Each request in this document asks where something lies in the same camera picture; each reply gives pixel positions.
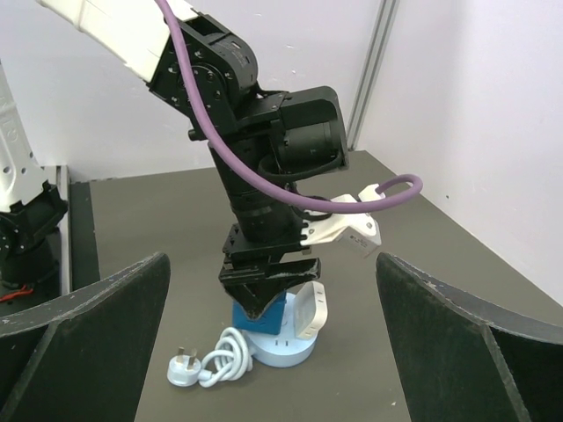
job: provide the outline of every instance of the white bracket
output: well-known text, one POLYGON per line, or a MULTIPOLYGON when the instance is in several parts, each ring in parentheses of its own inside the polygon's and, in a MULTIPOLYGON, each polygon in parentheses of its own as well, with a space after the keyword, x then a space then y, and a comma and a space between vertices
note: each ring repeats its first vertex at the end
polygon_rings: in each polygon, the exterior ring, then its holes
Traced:
MULTIPOLYGON (((383 194, 376 192, 378 185, 370 185, 358 195, 361 201, 381 200, 383 194)), ((357 202, 350 194, 344 194, 332 199, 332 202, 357 202)), ((311 215, 322 213, 309 212, 311 215)), ((307 222, 307 227, 301 234, 305 237, 301 241, 303 246, 314 244, 329 244, 340 240, 349 241, 366 258, 381 245, 379 226, 370 214, 334 214, 320 222, 307 222)))

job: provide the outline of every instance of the dark gray surface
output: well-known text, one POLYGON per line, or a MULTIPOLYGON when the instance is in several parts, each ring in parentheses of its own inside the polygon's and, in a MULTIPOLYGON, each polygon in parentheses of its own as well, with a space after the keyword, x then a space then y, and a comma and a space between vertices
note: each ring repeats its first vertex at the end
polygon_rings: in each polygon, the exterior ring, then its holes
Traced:
MULTIPOLYGON (((365 152, 351 170, 302 183, 303 194, 356 194, 392 174, 365 152)), ((137 421, 409 421, 375 282, 375 256, 319 246, 329 319, 301 366, 260 364, 215 389, 166 381, 178 346, 213 348, 230 323, 217 281, 233 217, 214 169, 91 184, 101 276, 155 251, 172 280, 137 421)), ((563 309, 423 198, 375 215, 384 247, 453 286, 516 312, 563 325, 563 309)))

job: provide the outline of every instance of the metal pin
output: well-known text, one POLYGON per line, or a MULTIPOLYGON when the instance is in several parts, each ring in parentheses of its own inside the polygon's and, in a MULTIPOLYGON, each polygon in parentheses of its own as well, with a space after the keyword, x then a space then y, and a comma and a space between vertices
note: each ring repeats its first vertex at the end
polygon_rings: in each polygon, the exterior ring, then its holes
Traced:
POLYGON ((188 369, 194 369, 194 363, 195 363, 195 357, 196 356, 197 356, 197 349, 192 349, 190 351, 190 354, 189 354, 190 360, 187 364, 188 369))
POLYGON ((176 362, 180 365, 184 363, 184 347, 178 348, 178 354, 176 355, 176 362))

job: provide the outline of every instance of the gray tabletop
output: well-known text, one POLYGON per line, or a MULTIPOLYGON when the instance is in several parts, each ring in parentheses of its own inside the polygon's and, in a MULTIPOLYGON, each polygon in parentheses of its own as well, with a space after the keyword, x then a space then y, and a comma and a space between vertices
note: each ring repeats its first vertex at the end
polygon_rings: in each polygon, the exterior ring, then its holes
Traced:
MULTIPOLYGON (((304 194, 357 194, 392 173, 367 153, 351 170, 300 184, 304 194)), ((302 365, 260 364, 237 382, 178 389, 166 380, 179 346, 210 351, 230 324, 217 274, 234 218, 214 169, 91 183, 102 276, 162 251, 172 280, 136 420, 393 421, 410 418, 375 282, 375 256, 344 244, 318 246, 329 318, 302 365)), ((375 215, 388 251, 505 308, 554 324, 563 309, 422 197, 375 215)))

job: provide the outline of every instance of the black foreground object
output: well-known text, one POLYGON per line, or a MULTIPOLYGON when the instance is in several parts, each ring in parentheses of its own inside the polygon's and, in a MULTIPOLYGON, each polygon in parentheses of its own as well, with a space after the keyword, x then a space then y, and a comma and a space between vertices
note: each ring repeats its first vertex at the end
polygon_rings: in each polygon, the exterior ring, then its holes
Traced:
POLYGON ((0 420, 133 421, 170 282, 148 257, 0 319, 0 420))
POLYGON ((385 253, 377 285, 413 422, 563 421, 563 328, 385 253))

